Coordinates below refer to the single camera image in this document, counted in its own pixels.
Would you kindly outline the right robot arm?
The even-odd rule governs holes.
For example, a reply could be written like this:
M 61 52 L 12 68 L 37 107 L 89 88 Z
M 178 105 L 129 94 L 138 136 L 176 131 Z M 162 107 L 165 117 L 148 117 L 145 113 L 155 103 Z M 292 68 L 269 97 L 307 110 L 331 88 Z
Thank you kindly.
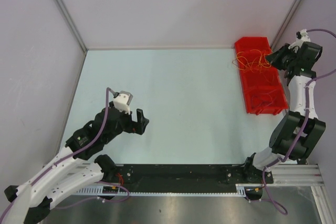
M 269 146 L 253 153 L 245 161 L 243 179 L 261 183 L 266 173 L 288 159 L 306 159 L 326 130 L 319 120 L 314 105 L 317 75 L 313 65 L 321 57 L 322 47 L 313 42 L 285 44 L 266 57 L 270 65 L 285 71 L 290 92 L 289 111 L 272 132 Z

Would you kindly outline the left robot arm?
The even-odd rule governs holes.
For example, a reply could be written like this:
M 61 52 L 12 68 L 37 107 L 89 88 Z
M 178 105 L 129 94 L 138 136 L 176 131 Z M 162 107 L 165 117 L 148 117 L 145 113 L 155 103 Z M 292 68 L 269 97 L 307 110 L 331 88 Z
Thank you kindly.
M 143 111 L 132 112 L 107 104 L 93 121 L 75 131 L 56 156 L 26 183 L 9 186 L 4 193 L 10 204 L 1 215 L 2 223 L 39 223 L 60 202 L 78 189 L 95 182 L 108 183 L 115 178 L 115 164 L 108 155 L 100 155 L 87 168 L 67 174 L 103 150 L 123 132 L 142 135 L 149 123 Z

